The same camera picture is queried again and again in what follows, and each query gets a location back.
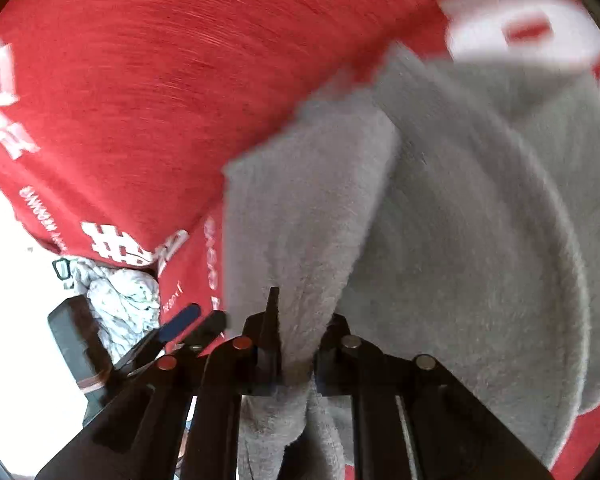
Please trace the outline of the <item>grey knit sweater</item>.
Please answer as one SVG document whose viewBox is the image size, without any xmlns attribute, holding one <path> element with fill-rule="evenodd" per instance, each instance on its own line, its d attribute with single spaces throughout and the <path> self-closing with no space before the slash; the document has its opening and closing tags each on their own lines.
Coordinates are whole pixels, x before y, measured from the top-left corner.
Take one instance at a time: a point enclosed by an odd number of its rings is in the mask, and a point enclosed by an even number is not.
<svg viewBox="0 0 600 480">
<path fill-rule="evenodd" d="M 396 48 L 224 174 L 233 323 L 280 290 L 283 382 L 242 404 L 242 478 L 276 478 L 299 438 L 308 478 L 343 477 L 352 422 L 311 377 L 334 313 L 394 356 L 435 356 L 546 466 L 600 404 L 592 74 Z"/>
</svg>

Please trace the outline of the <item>light floral cloth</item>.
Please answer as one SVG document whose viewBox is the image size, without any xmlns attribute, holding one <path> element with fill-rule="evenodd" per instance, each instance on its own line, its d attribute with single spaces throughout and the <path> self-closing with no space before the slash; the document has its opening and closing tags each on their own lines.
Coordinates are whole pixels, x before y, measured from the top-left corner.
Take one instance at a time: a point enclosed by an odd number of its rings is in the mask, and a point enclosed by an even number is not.
<svg viewBox="0 0 600 480">
<path fill-rule="evenodd" d="M 98 324 L 98 336 L 112 362 L 119 362 L 159 326 L 158 282 L 147 272 L 103 266 L 73 258 L 72 284 L 86 297 Z"/>
</svg>

